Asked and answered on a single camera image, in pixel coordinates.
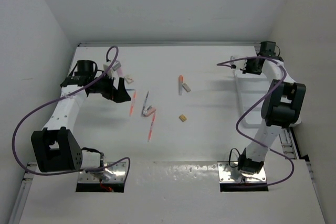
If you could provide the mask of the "pink red highlighter pen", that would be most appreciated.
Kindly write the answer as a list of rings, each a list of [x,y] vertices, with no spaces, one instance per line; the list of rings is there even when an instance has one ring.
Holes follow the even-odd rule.
[[[150,130],[149,130],[149,134],[148,134],[148,142],[151,140],[151,137],[152,137],[155,119],[156,119],[156,112],[153,113],[153,117],[152,117],[152,121],[151,121],[151,125],[150,125]]]

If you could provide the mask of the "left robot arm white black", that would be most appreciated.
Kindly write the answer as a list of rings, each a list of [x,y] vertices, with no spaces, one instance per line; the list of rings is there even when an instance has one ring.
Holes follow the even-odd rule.
[[[89,148],[81,148],[73,135],[76,118],[90,94],[101,94],[115,103],[129,102],[129,96],[120,77],[113,85],[111,74],[96,76],[98,66],[91,60],[79,60],[61,83],[61,100],[58,101],[48,122],[40,131],[34,131],[31,142],[39,170],[71,172],[80,169],[96,170],[103,166],[103,154]]]

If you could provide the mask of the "orange highlighter pen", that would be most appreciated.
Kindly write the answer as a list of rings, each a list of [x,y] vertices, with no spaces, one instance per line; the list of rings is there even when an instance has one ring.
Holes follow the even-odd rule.
[[[132,116],[132,114],[133,114],[133,111],[134,111],[134,104],[135,104],[135,100],[136,100],[136,97],[137,97],[137,91],[134,89],[133,90],[134,91],[134,93],[133,93],[133,97],[132,97],[132,101],[131,101],[131,107],[130,107],[130,113],[129,113],[129,116]]]

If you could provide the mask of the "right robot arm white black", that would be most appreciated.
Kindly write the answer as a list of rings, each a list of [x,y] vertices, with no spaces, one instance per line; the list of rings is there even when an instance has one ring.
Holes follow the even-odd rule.
[[[246,174],[258,174],[264,166],[266,154],[282,129],[299,120],[306,86],[287,74],[279,47],[273,41],[260,43],[259,53],[244,60],[238,69],[243,74],[263,74],[269,82],[266,94],[244,112],[245,117],[261,105],[261,124],[251,143],[239,155],[237,169]]]

